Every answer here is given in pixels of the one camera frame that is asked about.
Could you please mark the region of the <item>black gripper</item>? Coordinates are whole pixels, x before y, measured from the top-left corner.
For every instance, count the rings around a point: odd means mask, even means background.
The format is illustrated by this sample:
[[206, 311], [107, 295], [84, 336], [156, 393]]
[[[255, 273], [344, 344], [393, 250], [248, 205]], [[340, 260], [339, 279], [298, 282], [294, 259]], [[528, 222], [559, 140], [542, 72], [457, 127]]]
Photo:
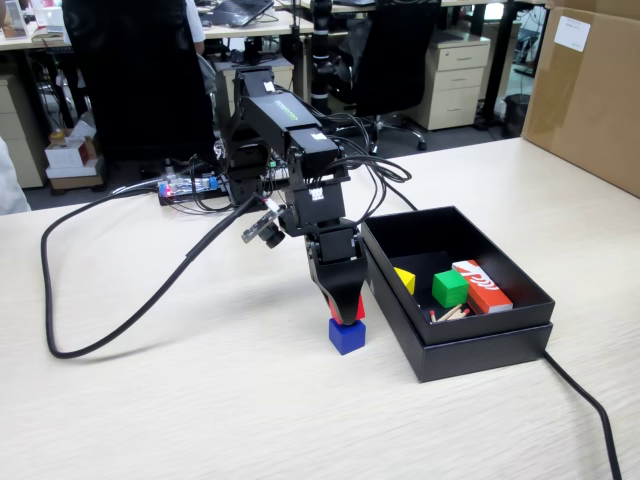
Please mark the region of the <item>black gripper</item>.
[[318, 287], [335, 319], [356, 322], [361, 289], [367, 273], [362, 237], [347, 227], [305, 236], [311, 280]]

